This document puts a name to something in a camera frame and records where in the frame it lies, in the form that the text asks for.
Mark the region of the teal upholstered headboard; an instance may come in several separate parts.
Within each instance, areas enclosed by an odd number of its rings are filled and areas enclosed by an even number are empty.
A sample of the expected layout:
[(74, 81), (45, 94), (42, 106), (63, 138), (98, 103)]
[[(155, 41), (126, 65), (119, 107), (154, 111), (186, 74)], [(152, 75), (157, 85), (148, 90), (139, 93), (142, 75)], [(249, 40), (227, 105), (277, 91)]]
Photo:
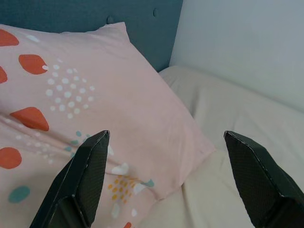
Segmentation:
[(160, 72), (170, 63), (183, 0), (0, 0), (0, 24), (87, 32), (124, 22), (132, 44)]

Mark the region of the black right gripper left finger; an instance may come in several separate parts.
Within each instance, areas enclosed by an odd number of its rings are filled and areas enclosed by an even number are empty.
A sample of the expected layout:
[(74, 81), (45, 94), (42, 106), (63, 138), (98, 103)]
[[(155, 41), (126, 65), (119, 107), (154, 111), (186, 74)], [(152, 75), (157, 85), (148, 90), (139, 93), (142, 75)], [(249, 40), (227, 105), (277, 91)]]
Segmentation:
[(101, 198), (110, 132), (87, 138), (53, 180), (29, 228), (91, 228)]

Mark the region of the cream bed sheet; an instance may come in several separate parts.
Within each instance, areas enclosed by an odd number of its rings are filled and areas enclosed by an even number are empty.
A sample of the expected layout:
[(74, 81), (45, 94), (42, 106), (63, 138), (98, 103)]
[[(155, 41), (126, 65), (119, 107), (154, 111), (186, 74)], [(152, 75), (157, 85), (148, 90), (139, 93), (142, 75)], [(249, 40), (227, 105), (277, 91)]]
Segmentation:
[(304, 191), (304, 113), (185, 67), (160, 74), (216, 150), (138, 228), (254, 228), (235, 185), (226, 130), (264, 146)]

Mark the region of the pink patterned pillow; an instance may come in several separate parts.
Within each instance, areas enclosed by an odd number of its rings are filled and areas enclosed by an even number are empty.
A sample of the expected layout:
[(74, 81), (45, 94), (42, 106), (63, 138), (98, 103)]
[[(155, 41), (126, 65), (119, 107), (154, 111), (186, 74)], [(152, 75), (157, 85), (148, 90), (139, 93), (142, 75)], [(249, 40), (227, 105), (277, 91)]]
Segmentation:
[(85, 33), (0, 24), (0, 228), (28, 228), (54, 177), (103, 130), (92, 228), (138, 228), (214, 151), (123, 22)]

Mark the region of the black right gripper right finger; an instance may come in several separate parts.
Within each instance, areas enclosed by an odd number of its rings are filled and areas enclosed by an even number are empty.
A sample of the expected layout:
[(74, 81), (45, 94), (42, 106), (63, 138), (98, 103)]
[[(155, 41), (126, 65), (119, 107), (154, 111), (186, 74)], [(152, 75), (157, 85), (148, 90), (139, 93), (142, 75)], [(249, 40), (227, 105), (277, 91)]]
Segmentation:
[(304, 228), (304, 192), (265, 147), (225, 131), (233, 177), (255, 228)]

